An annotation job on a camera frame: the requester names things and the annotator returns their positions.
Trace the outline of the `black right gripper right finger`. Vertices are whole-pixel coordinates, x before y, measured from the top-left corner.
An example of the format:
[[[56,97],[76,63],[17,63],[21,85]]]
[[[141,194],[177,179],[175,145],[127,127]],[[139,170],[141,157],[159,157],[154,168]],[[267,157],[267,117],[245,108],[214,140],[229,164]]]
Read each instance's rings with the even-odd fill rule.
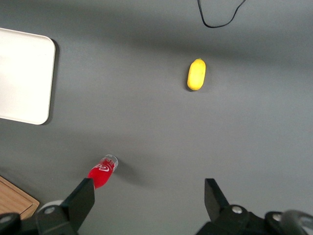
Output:
[[[204,204],[210,221],[198,235],[265,235],[265,222],[239,205],[231,205],[215,179],[205,179]]]

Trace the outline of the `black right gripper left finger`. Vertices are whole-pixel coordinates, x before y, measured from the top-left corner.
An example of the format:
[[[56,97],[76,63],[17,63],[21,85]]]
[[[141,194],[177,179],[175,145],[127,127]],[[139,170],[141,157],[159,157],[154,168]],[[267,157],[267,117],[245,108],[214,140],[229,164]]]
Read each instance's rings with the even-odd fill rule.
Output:
[[[77,235],[95,202],[93,179],[85,178],[63,201],[50,202],[35,215],[40,235]]]

